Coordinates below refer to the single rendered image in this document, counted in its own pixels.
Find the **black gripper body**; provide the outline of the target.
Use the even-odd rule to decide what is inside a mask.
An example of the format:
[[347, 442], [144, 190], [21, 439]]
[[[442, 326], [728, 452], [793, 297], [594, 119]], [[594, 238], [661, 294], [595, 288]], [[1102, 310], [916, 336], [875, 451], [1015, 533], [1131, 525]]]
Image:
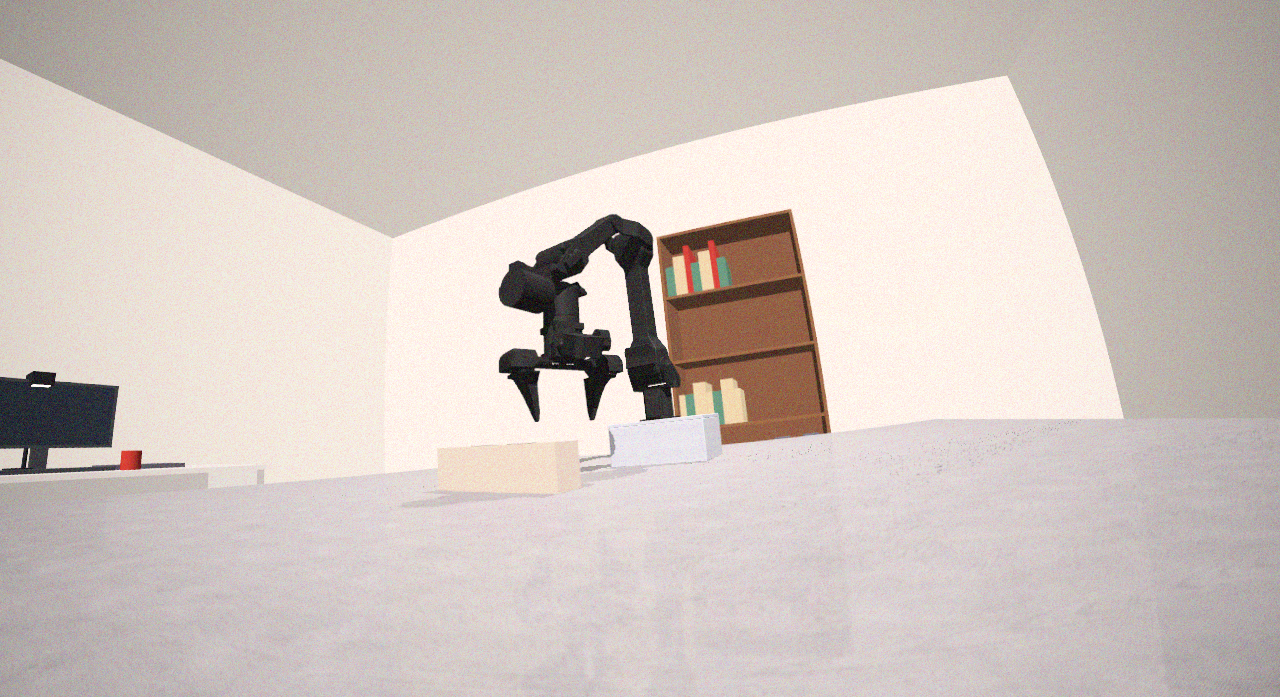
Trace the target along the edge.
[[543, 318], [543, 327], [540, 327], [544, 347], [540, 358], [534, 349], [511, 349], [500, 356], [499, 373], [515, 373], [518, 370], [570, 370], [570, 372], [584, 372], [589, 379], [598, 373], [623, 372], [623, 361], [620, 356], [602, 354], [602, 359], [576, 359], [562, 354], [562, 358], [550, 358], [550, 341], [557, 324], [562, 324], [567, 333], [577, 333], [577, 329], [584, 331], [584, 324], [580, 322], [579, 317], [550, 315], [550, 317]]

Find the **beige power strip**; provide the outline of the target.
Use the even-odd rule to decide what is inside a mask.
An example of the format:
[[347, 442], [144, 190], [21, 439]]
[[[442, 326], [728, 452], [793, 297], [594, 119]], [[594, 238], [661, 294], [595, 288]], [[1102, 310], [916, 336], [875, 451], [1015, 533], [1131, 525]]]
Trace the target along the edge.
[[582, 489], [579, 439], [436, 448], [439, 491], [561, 492]]

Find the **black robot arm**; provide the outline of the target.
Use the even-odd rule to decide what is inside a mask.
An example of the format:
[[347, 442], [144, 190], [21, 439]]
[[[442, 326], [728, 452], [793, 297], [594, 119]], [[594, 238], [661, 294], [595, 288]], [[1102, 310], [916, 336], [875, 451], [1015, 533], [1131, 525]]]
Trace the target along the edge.
[[[524, 261], [513, 261], [500, 283], [499, 299], [506, 308], [531, 311], [535, 315], [543, 311], [543, 318], [550, 315], [579, 317], [579, 297], [588, 295], [588, 292], [579, 281], [570, 284], [564, 279], [579, 276], [588, 267], [590, 255], [602, 243], [625, 270], [634, 336], [631, 347], [625, 349], [625, 359], [632, 390], [643, 393], [644, 398], [646, 419], [640, 422], [675, 418], [671, 388], [680, 388], [681, 377], [671, 363], [664, 343], [657, 336], [648, 272], [654, 256], [654, 240], [652, 231], [643, 224], [609, 214], [596, 219], [593, 226], [582, 229], [572, 240], [563, 240], [550, 249], [538, 252], [532, 267]], [[611, 331], [594, 329], [593, 334], [582, 334], [577, 329], [577, 333], [567, 333], [562, 324], [556, 325], [550, 358], [566, 354], [576, 359], [602, 359], [602, 350], [611, 350]]]

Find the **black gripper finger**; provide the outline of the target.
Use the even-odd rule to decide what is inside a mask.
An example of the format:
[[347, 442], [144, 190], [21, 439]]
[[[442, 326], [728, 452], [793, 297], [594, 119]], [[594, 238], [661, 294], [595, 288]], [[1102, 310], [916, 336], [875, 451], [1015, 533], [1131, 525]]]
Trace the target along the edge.
[[593, 377], [582, 379], [585, 402], [588, 404], [588, 414], [590, 422], [595, 419], [598, 405], [602, 400], [602, 393], [604, 391], [605, 384], [614, 379], [617, 373], [598, 373]]
[[522, 393], [524, 400], [529, 405], [529, 413], [532, 416], [532, 422], [539, 422], [540, 419], [539, 373], [538, 370], [518, 370], [518, 372], [507, 375], [507, 379], [515, 381], [518, 391]]

